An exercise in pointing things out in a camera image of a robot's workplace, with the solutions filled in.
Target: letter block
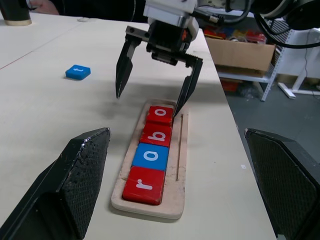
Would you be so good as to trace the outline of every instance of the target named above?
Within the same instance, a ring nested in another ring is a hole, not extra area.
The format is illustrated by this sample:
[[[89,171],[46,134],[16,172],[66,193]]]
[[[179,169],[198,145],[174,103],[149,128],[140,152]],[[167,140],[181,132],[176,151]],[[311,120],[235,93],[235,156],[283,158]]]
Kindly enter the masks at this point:
[[[122,198],[132,202],[159,205],[164,182],[164,171],[133,166],[125,183]]]
[[[140,143],[154,144],[164,147],[170,146],[171,126],[146,123],[140,138]]]
[[[170,127],[172,125],[173,114],[173,108],[164,106],[151,106],[148,115],[146,116],[146,122]]]
[[[165,171],[167,168],[169,148],[139,143],[132,166]]]

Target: black object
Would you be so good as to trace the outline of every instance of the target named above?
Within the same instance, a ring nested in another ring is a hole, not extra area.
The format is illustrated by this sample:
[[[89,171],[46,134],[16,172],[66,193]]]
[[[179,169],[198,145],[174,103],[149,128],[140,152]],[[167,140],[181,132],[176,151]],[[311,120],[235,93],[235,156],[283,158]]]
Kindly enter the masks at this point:
[[[247,129],[245,138],[276,235],[319,240],[319,163],[289,138],[256,129]]]
[[[195,8],[193,13],[191,13],[191,16],[195,17],[197,20],[205,21],[206,23],[209,23],[215,27],[221,27],[225,22],[225,17],[223,15],[207,12],[199,8]]]
[[[283,0],[269,0],[269,1],[265,1],[265,0],[254,0],[252,1],[251,4],[251,9],[250,11],[252,13],[255,14],[269,14],[272,11],[274,11],[276,8],[279,7],[279,5],[283,2]]]
[[[83,239],[100,191],[109,140],[108,128],[71,139],[2,225],[0,239]]]
[[[60,15],[146,23],[145,0],[50,0]]]
[[[0,0],[0,11],[5,21],[21,22],[30,20],[26,0]]]
[[[194,92],[203,64],[201,58],[186,54],[192,39],[189,30],[155,21],[150,25],[148,32],[131,26],[128,26],[125,32],[125,43],[116,64],[116,97],[121,96],[128,82],[133,68],[132,57],[136,47],[140,45],[141,41],[147,42],[146,50],[152,53],[152,59],[173,66],[181,61],[185,63],[187,68],[192,68],[191,75],[184,79],[173,113],[175,117]]]
[[[289,27],[294,30],[307,30],[320,26],[318,15],[320,0],[297,0],[293,2],[292,10],[285,17]]]

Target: cardboard box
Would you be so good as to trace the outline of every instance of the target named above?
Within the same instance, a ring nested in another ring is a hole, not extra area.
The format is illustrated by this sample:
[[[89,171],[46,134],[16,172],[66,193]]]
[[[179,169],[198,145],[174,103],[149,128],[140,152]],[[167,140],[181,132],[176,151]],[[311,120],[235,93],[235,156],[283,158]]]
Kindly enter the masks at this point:
[[[249,42],[220,40],[206,37],[215,65],[266,72],[275,46]]]

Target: red letter block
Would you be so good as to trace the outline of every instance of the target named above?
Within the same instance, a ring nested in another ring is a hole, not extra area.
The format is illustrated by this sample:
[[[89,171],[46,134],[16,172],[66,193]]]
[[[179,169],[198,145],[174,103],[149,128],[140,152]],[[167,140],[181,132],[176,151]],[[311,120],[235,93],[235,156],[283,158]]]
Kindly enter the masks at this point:
[[[140,143],[169,147],[171,131],[171,126],[163,126],[147,122],[144,126]]]
[[[146,122],[151,124],[161,124],[171,127],[173,108],[164,106],[151,106],[146,116]]]
[[[133,166],[122,192],[127,201],[159,205],[161,203],[165,172]]]

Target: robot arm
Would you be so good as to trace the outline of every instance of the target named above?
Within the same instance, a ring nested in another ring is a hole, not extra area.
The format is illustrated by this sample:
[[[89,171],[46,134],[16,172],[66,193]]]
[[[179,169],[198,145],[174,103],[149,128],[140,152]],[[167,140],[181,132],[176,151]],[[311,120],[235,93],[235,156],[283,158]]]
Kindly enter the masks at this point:
[[[199,9],[201,6],[224,8],[226,12],[242,10],[237,18],[225,19],[221,15],[210,14]],[[132,56],[141,41],[147,42],[146,50],[154,60],[176,65],[178,61],[191,67],[174,110],[174,117],[193,93],[201,71],[203,60],[186,54],[191,42],[196,38],[202,19],[214,26],[233,25],[254,13],[258,26],[272,42],[287,48],[312,48],[320,43],[309,45],[288,45],[272,38],[272,30],[263,19],[283,18],[290,29],[307,30],[320,27],[317,10],[320,0],[146,0],[143,15],[148,17],[148,32],[128,26],[125,43],[116,65],[116,96],[120,97],[128,82],[133,64]]]

